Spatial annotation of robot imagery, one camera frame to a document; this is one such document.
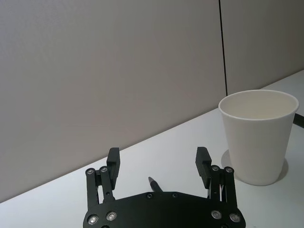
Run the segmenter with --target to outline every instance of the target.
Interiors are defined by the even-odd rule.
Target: cup rim
[[[284,95],[287,95],[289,97],[291,97],[292,99],[295,100],[296,102],[296,107],[295,109],[293,109],[291,112],[285,114],[285,115],[282,115],[282,116],[277,116],[277,117],[273,117],[273,118],[264,118],[264,119],[249,119],[249,118],[242,118],[242,117],[238,117],[238,116],[234,116],[234,115],[230,115],[226,112],[224,112],[222,109],[221,109],[221,104],[223,103],[223,101],[225,101],[226,99],[228,99],[229,97],[231,96],[234,96],[236,94],[242,94],[242,93],[247,93],[247,92],[252,92],[252,91],[268,91],[268,92],[273,92],[273,93],[280,93],[280,94],[284,94]],[[288,115],[291,115],[291,114],[294,114],[298,108],[299,108],[299,101],[296,97],[292,96],[291,94],[288,94],[288,93],[285,93],[285,92],[282,92],[282,91],[277,91],[277,90],[271,90],[271,89],[252,89],[252,90],[245,90],[245,91],[241,91],[241,92],[237,92],[237,93],[234,93],[234,94],[230,94],[228,96],[225,96],[218,104],[218,109],[220,110],[220,112],[225,115],[225,116],[228,116],[230,118],[234,118],[234,119],[238,119],[238,120],[246,120],[246,121],[265,121],[265,120],[276,120],[276,119],[280,119],[280,118],[283,118],[285,116],[288,116]]]

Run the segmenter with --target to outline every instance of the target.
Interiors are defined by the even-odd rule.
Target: pen tip
[[[149,182],[151,183],[153,181],[152,177],[148,177]]]

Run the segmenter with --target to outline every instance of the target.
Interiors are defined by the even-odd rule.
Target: black pen
[[[155,180],[153,180],[152,177],[148,177],[148,179],[149,179],[149,183],[150,183],[150,186],[153,191],[162,191],[162,189],[160,188],[158,183]]]

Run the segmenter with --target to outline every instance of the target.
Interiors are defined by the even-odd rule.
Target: white paper cup
[[[225,97],[218,108],[236,175],[248,184],[274,183],[282,170],[298,100],[279,91],[248,90]]]

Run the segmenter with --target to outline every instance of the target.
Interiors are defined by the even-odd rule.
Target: gray wall
[[[217,1],[0,1],[0,201],[224,95]]]
[[[222,0],[228,93],[304,68],[304,1]]]

